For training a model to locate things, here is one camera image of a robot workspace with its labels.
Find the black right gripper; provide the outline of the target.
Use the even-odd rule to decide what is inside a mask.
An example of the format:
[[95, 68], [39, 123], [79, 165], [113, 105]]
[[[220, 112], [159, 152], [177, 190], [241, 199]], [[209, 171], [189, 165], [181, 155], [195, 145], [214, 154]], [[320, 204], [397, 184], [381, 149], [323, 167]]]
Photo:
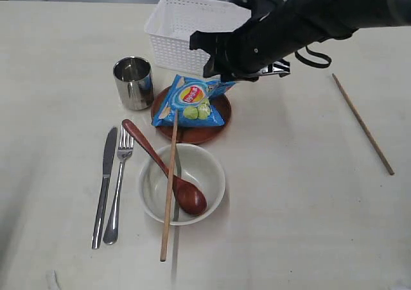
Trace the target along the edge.
[[204, 77], [219, 75], [223, 81], [256, 81], [263, 68], [290, 54], [308, 66], [323, 68], [323, 63], [299, 54], [324, 37], [324, 29], [315, 22], [323, 8], [324, 0], [287, 0], [267, 15], [250, 16], [232, 32], [196, 31], [189, 48], [209, 54]]

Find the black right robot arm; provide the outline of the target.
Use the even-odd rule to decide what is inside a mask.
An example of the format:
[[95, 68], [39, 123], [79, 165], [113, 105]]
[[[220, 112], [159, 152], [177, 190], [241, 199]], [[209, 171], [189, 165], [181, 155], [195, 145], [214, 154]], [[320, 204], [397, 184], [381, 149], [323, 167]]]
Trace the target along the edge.
[[192, 50], [209, 55], [206, 78], [257, 81], [263, 71], [277, 74], [278, 63], [314, 42], [345, 40], [362, 28], [408, 26], [410, 0], [229, 0], [250, 10], [232, 32], [194, 32]]

